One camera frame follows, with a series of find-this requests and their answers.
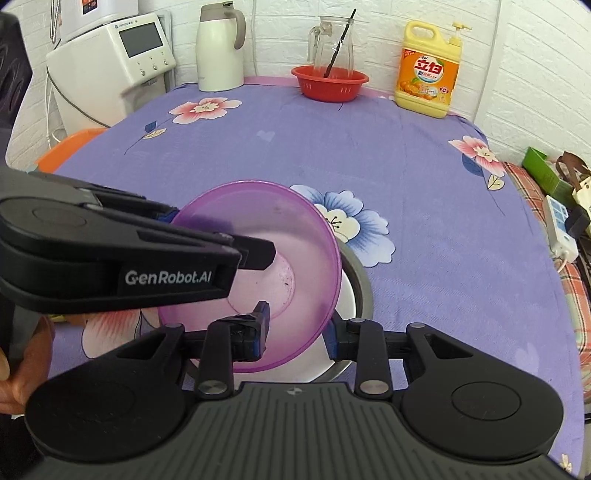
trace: flower pattern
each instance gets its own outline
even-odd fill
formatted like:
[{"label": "flower pattern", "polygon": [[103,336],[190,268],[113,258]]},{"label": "flower pattern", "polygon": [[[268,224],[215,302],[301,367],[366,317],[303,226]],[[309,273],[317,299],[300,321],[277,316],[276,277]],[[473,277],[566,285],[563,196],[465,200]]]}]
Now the flower pattern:
[{"label": "flower pattern", "polygon": [[456,147],[465,156],[471,158],[494,176],[502,177],[505,169],[491,149],[479,138],[464,136],[463,140],[450,140],[449,144]]},{"label": "flower pattern", "polygon": [[66,315],[66,320],[84,327],[82,349],[88,358],[104,355],[139,336],[141,320],[160,326],[158,309]]},{"label": "flower pattern", "polygon": [[144,135],[142,138],[144,140],[149,140],[150,138],[156,138],[159,137],[160,135],[162,135],[164,132],[166,132],[165,128],[160,128],[158,130],[153,130],[151,131],[149,134]]},{"label": "flower pattern", "polygon": [[291,189],[314,204],[332,227],[335,237],[355,252],[364,267],[392,261],[395,247],[386,238],[388,221],[373,210],[363,209],[363,202],[355,198],[353,192],[321,194],[306,185],[294,185]]},{"label": "flower pattern", "polygon": [[175,124],[187,125],[196,122],[199,119],[212,120],[226,115],[227,108],[237,108],[242,105],[240,100],[228,100],[227,98],[203,98],[199,103],[187,102],[169,113],[178,115],[173,120]]},{"label": "flower pattern", "polygon": [[486,183],[486,187],[489,190],[501,190],[505,185],[505,181],[501,180],[496,175],[491,175],[488,177],[488,182]]},{"label": "flower pattern", "polygon": [[562,461],[559,465],[564,468],[568,473],[573,473],[573,464],[569,461],[569,456],[565,453],[562,454]]}]

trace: purple plastic bowl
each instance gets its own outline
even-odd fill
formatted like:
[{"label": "purple plastic bowl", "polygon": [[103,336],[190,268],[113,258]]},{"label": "purple plastic bowl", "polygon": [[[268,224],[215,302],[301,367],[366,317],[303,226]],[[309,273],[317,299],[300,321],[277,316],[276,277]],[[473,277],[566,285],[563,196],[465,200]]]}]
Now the purple plastic bowl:
[{"label": "purple plastic bowl", "polygon": [[258,362],[235,362],[237,373],[278,367],[321,334],[339,298],[341,263],[332,228],[299,193],[267,181],[216,187],[183,208],[174,225],[271,240],[275,261],[265,271],[239,270],[226,299],[160,307],[166,323],[205,330],[219,318],[271,306],[267,350]]}]

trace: pink flower print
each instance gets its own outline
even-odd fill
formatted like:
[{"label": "pink flower print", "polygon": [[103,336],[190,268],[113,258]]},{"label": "pink flower print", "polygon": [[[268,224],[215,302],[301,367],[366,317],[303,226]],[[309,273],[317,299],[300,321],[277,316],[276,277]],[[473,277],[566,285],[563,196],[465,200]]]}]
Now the pink flower print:
[{"label": "pink flower print", "polygon": [[479,138],[468,137],[466,135],[464,136],[463,141],[450,140],[449,144],[456,147],[465,156],[474,160],[478,165],[485,170],[488,170],[493,175],[496,175],[497,177],[505,175],[505,169],[501,162],[499,162],[495,154],[491,152],[488,145]]},{"label": "pink flower print", "polygon": [[199,103],[187,102],[169,113],[178,115],[173,120],[175,124],[187,125],[196,122],[200,118],[212,120],[226,115],[226,108],[237,108],[242,105],[240,100],[228,100],[227,98],[203,98]]},{"label": "pink flower print", "polygon": [[88,358],[96,358],[135,339],[142,317],[152,327],[160,326],[156,308],[66,315],[66,320],[84,327],[82,349]]}]

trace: finger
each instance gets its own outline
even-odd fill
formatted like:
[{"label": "finger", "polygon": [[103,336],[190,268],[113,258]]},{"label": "finger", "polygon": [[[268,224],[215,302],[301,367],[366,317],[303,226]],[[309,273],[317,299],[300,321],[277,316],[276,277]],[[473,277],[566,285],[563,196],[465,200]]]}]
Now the finger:
[{"label": "finger", "polygon": [[12,394],[12,382],[0,382],[0,404],[14,402],[14,395]]},{"label": "finger", "polygon": [[53,340],[56,339],[56,324],[47,315],[44,315],[43,318],[45,318],[45,321],[51,330],[51,344],[53,344]]},{"label": "finger", "polygon": [[39,320],[35,334],[25,348],[24,355],[12,382],[12,394],[15,400],[24,405],[35,389],[49,375],[51,350],[53,346],[53,328],[47,317]]},{"label": "finger", "polygon": [[17,402],[0,403],[0,414],[4,415],[21,415],[25,413],[25,407]]},{"label": "finger", "polygon": [[8,380],[8,377],[10,377],[10,364],[4,351],[0,348],[0,382]]}]

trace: orange chair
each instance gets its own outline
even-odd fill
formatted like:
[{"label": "orange chair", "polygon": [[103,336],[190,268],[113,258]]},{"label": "orange chair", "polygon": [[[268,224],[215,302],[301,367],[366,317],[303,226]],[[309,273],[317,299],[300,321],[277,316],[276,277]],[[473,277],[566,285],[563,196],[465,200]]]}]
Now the orange chair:
[{"label": "orange chair", "polygon": [[105,130],[107,129],[89,128],[70,135],[37,160],[39,170],[43,173],[54,173],[61,164],[76,153],[81,147]]}]

